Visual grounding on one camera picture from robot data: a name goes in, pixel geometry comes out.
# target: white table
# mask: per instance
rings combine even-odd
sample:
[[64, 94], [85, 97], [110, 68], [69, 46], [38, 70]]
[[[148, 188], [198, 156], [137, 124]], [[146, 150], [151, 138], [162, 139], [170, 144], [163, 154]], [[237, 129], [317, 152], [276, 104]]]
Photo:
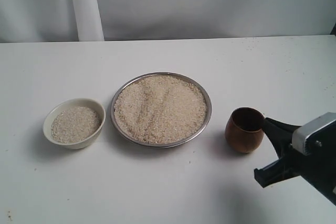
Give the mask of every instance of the white table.
[[[54, 106], [86, 97], [108, 110], [124, 83], [155, 71], [208, 92], [212, 118], [196, 139], [152, 150], [109, 119], [79, 151], [44, 139]], [[335, 112], [334, 36], [0, 44], [0, 87], [0, 223], [336, 222], [336, 207], [302, 178], [265, 189], [254, 180], [277, 159], [266, 137], [243, 156], [223, 139], [240, 106], [290, 124]]]

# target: white wall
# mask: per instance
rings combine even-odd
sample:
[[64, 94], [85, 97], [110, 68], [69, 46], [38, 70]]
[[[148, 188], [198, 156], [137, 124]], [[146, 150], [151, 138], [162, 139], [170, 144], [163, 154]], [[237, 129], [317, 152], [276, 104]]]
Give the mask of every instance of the white wall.
[[[318, 35], [336, 22], [336, 0], [98, 0], [98, 6], [106, 40]], [[77, 39], [72, 0], [0, 0], [0, 41]]]

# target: metal plate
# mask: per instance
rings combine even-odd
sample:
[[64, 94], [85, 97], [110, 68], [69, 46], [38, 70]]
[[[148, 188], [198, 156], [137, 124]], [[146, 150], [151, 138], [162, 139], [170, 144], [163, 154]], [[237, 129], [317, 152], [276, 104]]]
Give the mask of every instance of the metal plate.
[[[203, 97], [204, 97], [204, 101], [205, 101], [205, 104], [207, 106], [207, 112], [206, 112], [206, 115], [205, 115], [205, 119], [204, 119], [204, 122], [202, 124], [202, 126], [198, 129], [198, 131], [196, 131], [194, 134], [192, 134], [190, 137], [187, 137], [185, 139], [182, 139], [180, 141], [177, 141], [177, 142], [174, 142], [174, 143], [170, 143], [170, 144], [150, 144], [150, 143], [144, 143], [144, 142], [141, 142], [141, 141], [138, 141], [130, 136], [128, 136], [125, 132], [123, 132], [120, 127], [118, 126], [117, 122], [115, 121], [116, 118], [114, 116], [114, 104], [116, 103], [116, 100], [118, 99], [118, 96], [119, 94], [129, 85], [131, 85], [132, 83], [135, 83], [141, 79], [144, 79], [146, 77], [149, 77], [149, 76], [173, 76], [175, 78], [178, 78], [178, 79], [181, 79], [183, 81], [186, 81], [186, 82], [189, 82], [193, 85], [195, 85], [196, 87], [199, 88], [199, 90], [201, 91]], [[142, 76], [139, 76], [139, 77], [136, 77], [134, 78], [133, 80], [130, 80], [129, 82], [127, 82], [125, 85], [123, 85], [117, 92], [116, 94], [114, 95], [113, 99], [112, 99], [112, 102], [111, 102], [111, 120], [112, 120], [112, 124], [113, 126], [117, 129], [117, 131], [124, 137], [126, 138], [127, 140], [135, 143], [135, 144], [140, 144], [140, 145], [143, 145], [143, 146], [146, 146], [146, 147], [150, 147], [150, 148], [169, 148], [169, 147], [174, 147], [174, 146], [178, 146], [178, 145], [181, 145], [181, 144], [184, 144], [188, 141], [190, 141], [191, 139], [194, 139], [195, 137], [197, 137], [204, 129], [205, 127], [207, 126], [209, 120], [210, 120], [210, 117], [211, 117], [211, 111], [212, 111], [212, 106], [211, 106], [211, 100], [210, 100], [210, 97], [209, 95], [207, 94], [207, 92], [203, 89], [203, 87], [201, 85], [199, 85], [196, 81], [186, 77], [186, 76], [183, 76], [183, 75], [180, 75], [180, 74], [177, 74], [177, 73], [169, 73], [169, 72], [157, 72], [157, 73], [148, 73], [148, 74], [144, 74]]]

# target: wooden cup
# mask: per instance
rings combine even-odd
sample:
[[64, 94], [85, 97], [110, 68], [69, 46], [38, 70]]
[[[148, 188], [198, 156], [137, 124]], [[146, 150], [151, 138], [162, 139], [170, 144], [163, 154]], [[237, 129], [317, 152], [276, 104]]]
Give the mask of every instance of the wooden cup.
[[236, 109], [232, 112], [224, 133], [229, 146], [241, 153], [254, 151], [264, 137], [264, 120], [264, 116], [255, 109]]

